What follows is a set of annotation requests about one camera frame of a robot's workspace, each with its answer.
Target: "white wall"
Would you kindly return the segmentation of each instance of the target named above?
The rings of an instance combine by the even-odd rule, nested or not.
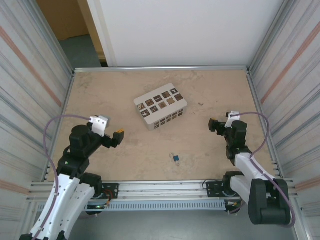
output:
[[[249,65],[283,0],[88,0],[110,67]]]

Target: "work surface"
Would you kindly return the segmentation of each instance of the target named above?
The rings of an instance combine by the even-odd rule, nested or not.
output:
[[[134,99],[172,83],[188,102],[186,113],[159,129],[149,131],[136,111]],[[66,114],[111,117],[106,133],[124,128],[117,148],[100,147],[91,157],[87,173],[104,181],[221,179],[236,171],[226,157],[226,141],[208,129],[209,119],[226,121],[228,111],[256,111],[246,74],[231,71],[125,71],[78,72]],[[255,115],[241,120],[248,124],[246,143],[254,151],[264,140]],[[85,121],[65,118],[58,136],[54,162],[69,145],[71,129]],[[180,158],[175,165],[169,154]],[[273,165],[265,146],[257,161],[271,174]]]

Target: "purple cable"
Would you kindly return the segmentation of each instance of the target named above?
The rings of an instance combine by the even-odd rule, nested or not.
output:
[[[263,174],[263,176],[265,178],[267,178],[273,185],[274,187],[279,191],[279,193],[281,194],[281,196],[283,197],[284,201],[286,202],[286,204],[288,204],[289,208],[290,208],[290,212],[292,214],[292,220],[291,222],[288,224],[288,225],[282,225],[282,227],[285,227],[285,228],[291,228],[295,225],[296,223],[296,214],[295,214],[295,211],[294,211],[294,208],[292,207],[289,199],[287,198],[286,194],[284,193],[284,191],[282,191],[282,189],[275,183],[275,181],[273,181],[273,179],[271,179],[271,177],[269,177],[267,174],[264,173],[264,171],[258,167],[258,165],[253,161],[252,157],[257,153],[259,152],[263,147],[264,145],[266,144],[267,142],[267,139],[269,137],[269,130],[270,130],[270,123],[269,123],[269,120],[268,118],[259,113],[259,112],[255,112],[255,111],[249,111],[249,112],[243,112],[243,113],[239,113],[239,114],[234,114],[234,115],[230,115],[230,117],[238,117],[238,116],[242,116],[242,115],[249,115],[249,114],[255,114],[255,115],[259,115],[261,117],[264,118],[265,122],[266,122],[266,134],[265,134],[265,137],[264,137],[264,141],[263,143],[261,144],[260,147],[258,147],[257,150],[255,150],[251,155],[250,155],[250,162],[252,163],[252,165],[261,173]],[[235,210],[231,211],[230,214],[236,212],[238,209],[242,208],[243,205],[241,205],[240,207],[236,208]]]
[[[40,230],[38,230],[38,232],[34,235],[34,237],[32,238],[32,240],[36,240],[37,237],[39,236],[39,234],[41,233],[42,229],[44,228],[48,218],[50,217],[50,214],[51,212],[53,211],[54,207],[55,207],[55,204],[56,204],[56,201],[57,201],[57,196],[58,196],[58,191],[59,191],[59,179],[58,179],[58,173],[57,173],[57,169],[55,167],[55,164],[54,164],[54,161],[52,161],[51,157],[49,156],[48,154],[48,149],[47,149],[47,142],[46,142],[46,137],[47,137],[47,130],[48,130],[48,127],[49,125],[57,120],[57,119],[61,119],[61,118],[77,118],[77,119],[83,119],[83,120],[87,120],[89,121],[90,118],[88,117],[84,117],[84,116],[78,116],[78,115],[72,115],[72,114],[67,114],[67,115],[59,115],[59,116],[55,116],[54,118],[52,118],[45,126],[44,128],[44,131],[43,131],[43,138],[42,138],[42,142],[43,142],[43,149],[44,149],[44,154],[45,156],[48,158],[51,166],[52,166],[52,170],[53,170],[53,173],[54,173],[54,181],[55,181],[55,195],[53,197],[53,200],[52,200],[52,204],[49,208],[49,211],[47,213],[47,215],[45,216],[42,224],[40,225]]]

